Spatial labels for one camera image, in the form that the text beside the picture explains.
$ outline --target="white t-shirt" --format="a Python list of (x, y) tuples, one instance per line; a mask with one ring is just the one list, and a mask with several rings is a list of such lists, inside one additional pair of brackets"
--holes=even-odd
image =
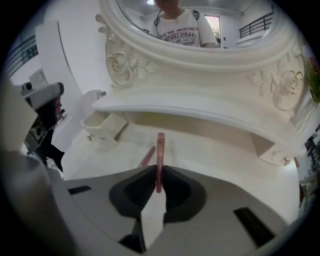
[(150, 34), (167, 42), (184, 46), (201, 47), (208, 43), (218, 44), (206, 17), (199, 12), (196, 20), (193, 10), (184, 9), (176, 19), (160, 16), (158, 26), (153, 23)]

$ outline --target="person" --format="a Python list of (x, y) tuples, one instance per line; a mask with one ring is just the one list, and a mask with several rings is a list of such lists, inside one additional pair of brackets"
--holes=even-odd
[(180, 8), (180, 0), (155, 0), (160, 8), (150, 34), (174, 44), (216, 48), (218, 42), (206, 17), (196, 10)]

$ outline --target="mirror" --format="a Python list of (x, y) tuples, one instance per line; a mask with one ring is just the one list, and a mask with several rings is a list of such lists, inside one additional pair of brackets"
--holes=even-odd
[(204, 48), (242, 48), (271, 28), (270, 0), (117, 0), (124, 15), (151, 36)]

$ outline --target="balcony railing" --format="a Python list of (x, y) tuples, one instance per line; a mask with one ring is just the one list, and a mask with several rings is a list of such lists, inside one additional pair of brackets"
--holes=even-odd
[(242, 27), (239, 29), (240, 31), (240, 38), (244, 38), (246, 36), (252, 35), (254, 33), (257, 33), (259, 31), (267, 30), (270, 28), (270, 25), (272, 24), (274, 15), (274, 8), (272, 6), (272, 12), (252, 21), (248, 25)]
[(21, 66), (38, 55), (36, 36), (31, 36), (8, 53), (4, 70), (11, 77)]

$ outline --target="window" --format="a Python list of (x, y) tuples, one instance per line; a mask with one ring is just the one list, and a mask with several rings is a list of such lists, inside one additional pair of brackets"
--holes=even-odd
[(207, 21), (209, 22), (213, 33), (215, 34), (216, 40), (219, 45), (218, 48), (221, 47), (221, 34), (220, 34), (220, 18), (215, 16), (205, 16)]

